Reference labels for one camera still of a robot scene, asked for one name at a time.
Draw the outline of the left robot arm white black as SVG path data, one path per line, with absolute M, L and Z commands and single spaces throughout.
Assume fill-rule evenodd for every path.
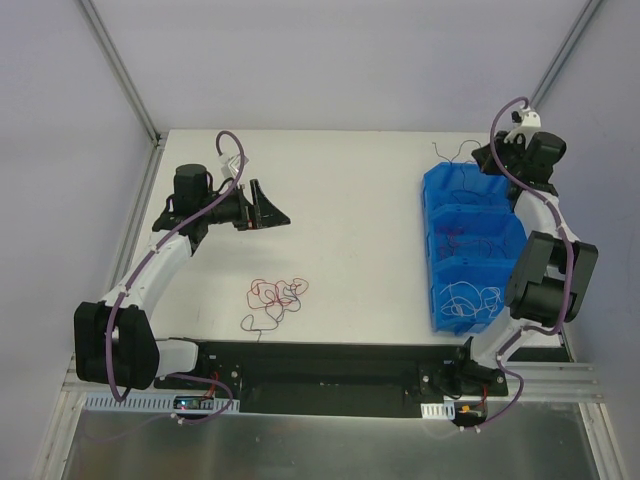
M 210 363 L 198 356 L 195 342 L 159 339 L 152 313 L 174 275 L 195 254 L 212 225 L 231 224 L 238 231 L 290 224 L 290 218 L 250 181 L 246 196 L 233 177 L 225 190 L 212 186 L 205 166 L 178 167 L 173 192 L 152 226 L 136 266 L 97 302 L 83 302 L 74 313 L 76 374 L 85 382 L 113 389 L 144 390 L 155 379 L 176 373 L 188 388 L 204 387 Z

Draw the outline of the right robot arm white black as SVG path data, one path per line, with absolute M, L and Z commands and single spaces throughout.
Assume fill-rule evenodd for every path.
M 527 240 L 507 281 L 504 310 L 481 334 L 460 349 L 463 361 L 450 369 L 452 387 L 473 394 L 532 335 L 552 336 L 578 314 L 599 252 L 580 241 L 560 212 L 550 182 L 553 167 L 566 152 L 555 134 L 500 131 L 472 152 L 480 171 L 508 179 L 506 197 Z

